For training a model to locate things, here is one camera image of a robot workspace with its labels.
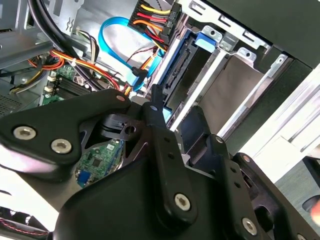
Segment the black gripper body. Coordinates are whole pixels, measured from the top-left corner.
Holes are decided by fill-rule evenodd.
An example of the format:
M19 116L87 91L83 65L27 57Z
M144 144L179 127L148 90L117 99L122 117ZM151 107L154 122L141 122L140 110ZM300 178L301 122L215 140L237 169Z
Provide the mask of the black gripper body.
M151 165L141 160L74 194L61 208L56 240L250 240L242 220L233 221L220 184L186 169L198 209L185 229L165 226L156 215Z

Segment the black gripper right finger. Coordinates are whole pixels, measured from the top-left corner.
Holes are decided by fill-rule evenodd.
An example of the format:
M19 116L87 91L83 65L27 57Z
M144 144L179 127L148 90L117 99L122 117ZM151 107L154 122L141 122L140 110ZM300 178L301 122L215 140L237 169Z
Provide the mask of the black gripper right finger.
M181 124L187 165L213 175L222 194L223 234L229 240L298 240L300 220L255 162L246 154L230 155L225 142L212 134L199 106Z

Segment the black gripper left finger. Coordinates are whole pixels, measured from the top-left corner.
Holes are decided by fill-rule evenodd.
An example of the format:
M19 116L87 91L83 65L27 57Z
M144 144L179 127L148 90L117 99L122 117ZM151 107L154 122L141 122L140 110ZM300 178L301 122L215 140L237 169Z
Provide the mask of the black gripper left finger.
M197 207L176 137L166 127L159 85L143 105L107 89L2 117L0 164L62 182L71 177L82 154L111 138L125 142L121 169L142 160L150 163L160 222L168 227L192 225Z

